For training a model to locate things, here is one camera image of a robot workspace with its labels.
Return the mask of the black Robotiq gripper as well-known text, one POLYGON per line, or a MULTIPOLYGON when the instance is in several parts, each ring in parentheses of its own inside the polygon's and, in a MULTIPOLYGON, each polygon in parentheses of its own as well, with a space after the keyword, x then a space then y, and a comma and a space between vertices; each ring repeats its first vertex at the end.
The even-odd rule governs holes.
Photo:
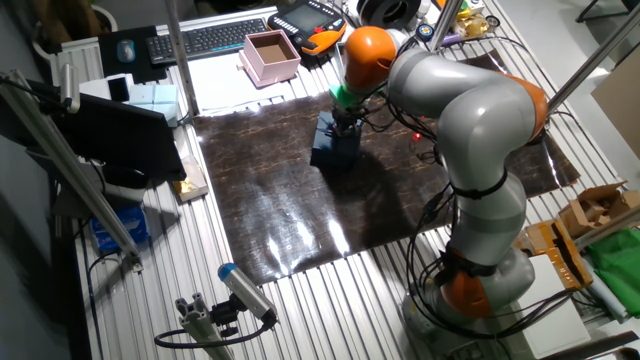
POLYGON ((361 135, 362 125, 359 115, 334 105, 331 110, 333 133, 338 137, 356 137, 361 135))

